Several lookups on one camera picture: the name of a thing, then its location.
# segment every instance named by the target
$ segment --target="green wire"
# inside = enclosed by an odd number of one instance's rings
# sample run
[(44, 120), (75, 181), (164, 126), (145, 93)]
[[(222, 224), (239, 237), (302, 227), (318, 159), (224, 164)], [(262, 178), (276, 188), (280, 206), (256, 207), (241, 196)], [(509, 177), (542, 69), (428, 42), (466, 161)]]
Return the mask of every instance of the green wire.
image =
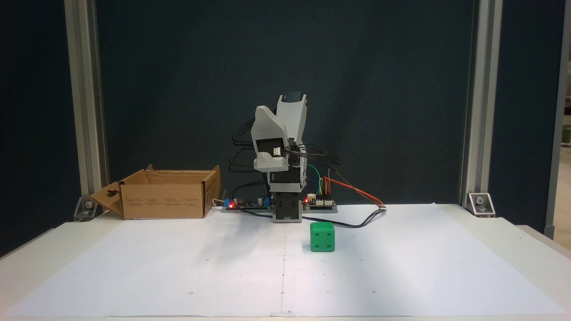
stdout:
[(319, 174), (319, 171), (315, 168), (315, 166), (307, 164), (307, 166), (310, 166), (312, 169), (315, 170), (315, 172), (317, 173), (317, 176), (319, 177), (318, 180), (318, 184), (319, 184), (319, 190), (317, 191), (318, 194), (321, 194), (321, 175)]

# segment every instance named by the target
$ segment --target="white paper sheet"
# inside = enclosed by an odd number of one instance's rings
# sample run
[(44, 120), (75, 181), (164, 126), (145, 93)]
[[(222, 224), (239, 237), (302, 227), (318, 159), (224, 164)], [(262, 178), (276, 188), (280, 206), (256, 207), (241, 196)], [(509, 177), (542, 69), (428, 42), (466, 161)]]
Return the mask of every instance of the white paper sheet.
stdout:
[[(322, 214), (358, 222), (371, 206)], [(212, 211), (128, 220), (18, 303), (12, 316), (524, 315), (566, 312), (435, 205), (391, 206), (335, 252), (309, 221)]]

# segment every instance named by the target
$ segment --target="white table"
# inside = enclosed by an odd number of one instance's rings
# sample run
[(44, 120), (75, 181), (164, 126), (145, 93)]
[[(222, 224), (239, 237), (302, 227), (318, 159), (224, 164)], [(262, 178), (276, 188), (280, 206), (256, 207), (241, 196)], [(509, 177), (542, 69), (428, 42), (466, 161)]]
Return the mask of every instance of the white table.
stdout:
[[(526, 227), (518, 228), (502, 218), (475, 218), (457, 205), (439, 205), (455, 220), (486, 244), (524, 277), (571, 311), (571, 254), (551, 240)], [(121, 220), (114, 214), (102, 215), (91, 222), (65, 223), (0, 260), (0, 315), (22, 300), (88, 247), (100, 240)], [(105, 318), (106, 320), (173, 320), (174, 317)], [(24, 318), (7, 320), (64, 320), (67, 318)], [(212, 318), (176, 317), (206, 320)], [(321, 318), (325, 320), (354, 319)], [(482, 317), (374, 317), (378, 320), (569, 320), (569, 315), (482, 316)]]

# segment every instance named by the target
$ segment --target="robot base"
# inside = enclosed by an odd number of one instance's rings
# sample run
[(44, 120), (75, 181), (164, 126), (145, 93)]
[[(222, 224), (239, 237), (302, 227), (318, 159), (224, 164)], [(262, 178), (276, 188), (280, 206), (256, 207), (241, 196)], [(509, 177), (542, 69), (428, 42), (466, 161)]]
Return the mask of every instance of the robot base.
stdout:
[(274, 223), (299, 223), (303, 205), (299, 199), (299, 193), (276, 192), (274, 193)]

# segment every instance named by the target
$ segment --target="cardboard box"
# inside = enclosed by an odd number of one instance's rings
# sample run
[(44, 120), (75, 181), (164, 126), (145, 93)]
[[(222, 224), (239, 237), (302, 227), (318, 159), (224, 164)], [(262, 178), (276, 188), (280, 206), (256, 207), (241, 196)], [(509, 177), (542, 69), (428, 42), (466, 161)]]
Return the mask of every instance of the cardboard box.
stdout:
[(220, 195), (220, 167), (211, 171), (140, 170), (91, 198), (124, 219), (203, 218)]

